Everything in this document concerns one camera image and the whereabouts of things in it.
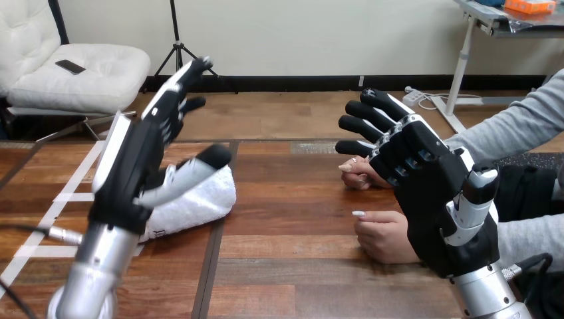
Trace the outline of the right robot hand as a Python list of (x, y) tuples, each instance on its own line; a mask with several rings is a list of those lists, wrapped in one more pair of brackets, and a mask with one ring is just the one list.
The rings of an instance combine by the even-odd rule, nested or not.
[(392, 187), (414, 252), (439, 277), (498, 262), (496, 166), (449, 147), (423, 117), (372, 88), (347, 103), (339, 127), (364, 138), (343, 152), (365, 158)]

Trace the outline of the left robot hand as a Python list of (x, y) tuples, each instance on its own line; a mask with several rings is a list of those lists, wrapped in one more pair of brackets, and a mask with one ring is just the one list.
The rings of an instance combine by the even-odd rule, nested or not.
[(187, 113), (204, 98), (187, 98), (190, 86), (213, 66), (208, 56), (184, 65), (160, 87), (141, 117), (115, 117), (92, 181), (88, 220), (143, 235), (154, 208), (181, 197), (231, 161), (214, 144), (180, 165), (161, 169), (165, 149), (176, 139)]

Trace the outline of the person's hand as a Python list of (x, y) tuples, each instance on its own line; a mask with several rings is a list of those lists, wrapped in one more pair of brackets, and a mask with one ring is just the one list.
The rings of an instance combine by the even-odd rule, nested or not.
[(408, 237), (406, 217), (397, 211), (353, 211), (354, 231), (362, 249), (386, 265), (419, 263)]
[(373, 187), (391, 188), (391, 185), (374, 171), (367, 158), (360, 156), (351, 158), (342, 163), (339, 170), (341, 179), (347, 187), (357, 190), (367, 190)]

